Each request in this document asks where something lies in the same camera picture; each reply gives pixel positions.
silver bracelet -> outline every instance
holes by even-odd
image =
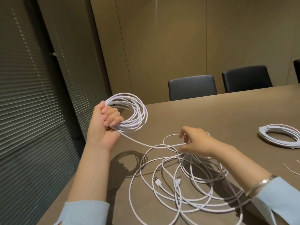
[[[264,185],[267,185],[272,179],[274,178],[277,178],[276,175],[271,175],[268,179],[264,179],[262,180],[261,182],[255,184],[252,186],[251,189],[249,189],[247,192],[246,192],[246,197],[248,197],[251,193],[253,193],[255,190],[257,190],[258,188],[264,186]]]

person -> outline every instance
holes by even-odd
[[[117,108],[95,106],[86,145],[67,202],[55,225],[104,225],[110,153],[120,134],[109,127],[124,121]],[[218,160],[252,198],[271,225],[300,224],[300,192],[280,177],[243,155],[235,147],[209,136],[202,129],[182,127],[179,151]]]

conference table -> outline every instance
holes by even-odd
[[[277,147],[265,142],[258,135],[258,128],[268,124],[285,124],[300,130],[300,84],[156,103],[146,107],[147,123],[142,129],[127,134],[133,139],[148,145],[157,145],[162,144],[164,137],[179,133],[184,125],[202,128],[216,139],[235,146],[272,174],[281,176],[300,190],[300,176],[291,173],[282,165],[284,163],[291,170],[300,173],[300,165],[296,162],[296,159],[300,160],[300,149]],[[123,115],[128,117],[130,113],[124,111]],[[287,136],[279,134],[272,136],[280,140],[290,140]],[[166,140],[166,144],[169,145],[178,143],[182,143],[182,139],[178,139],[177,136],[171,136]],[[112,151],[107,196],[107,201],[111,204],[108,224],[141,224],[130,207],[128,190],[132,175],[138,169],[141,158],[147,150],[148,147],[121,136]],[[153,149],[147,158],[152,160],[171,155],[174,153],[167,149]],[[142,170],[148,183],[151,183],[152,172],[160,162],[149,163]],[[169,162],[166,166],[173,174],[178,161]],[[168,185],[173,187],[172,180],[166,173],[158,171],[156,175],[165,188],[168,188]],[[238,188],[239,185],[235,180],[230,175],[228,177]],[[202,196],[185,175],[181,174],[181,178],[180,188],[184,197]],[[214,194],[220,197],[232,194],[224,181],[216,183],[214,191]],[[169,224],[176,214],[156,199],[153,191],[145,185],[139,175],[133,181],[131,199],[139,217],[149,225]],[[173,202],[166,201],[166,203],[175,206]],[[193,212],[187,216],[197,224],[231,225],[237,223],[238,213],[238,211],[227,214]],[[243,213],[242,224],[266,224],[251,203],[243,207]],[[175,224],[187,223],[179,218]]]

black chair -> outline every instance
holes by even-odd
[[[294,68],[295,68],[298,83],[300,84],[300,59],[294,60]]]
[[[272,87],[264,65],[228,70],[222,73],[222,78],[226,93]]]
[[[217,94],[215,79],[211,75],[174,79],[168,84],[170,101]]]

chair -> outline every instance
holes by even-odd
[[[294,60],[294,68],[298,79],[298,83],[300,84],[300,59]]]
[[[215,79],[211,75],[174,79],[168,84],[170,101],[217,94]]]
[[[228,70],[222,73],[222,78],[226,93],[272,87],[264,65]]]

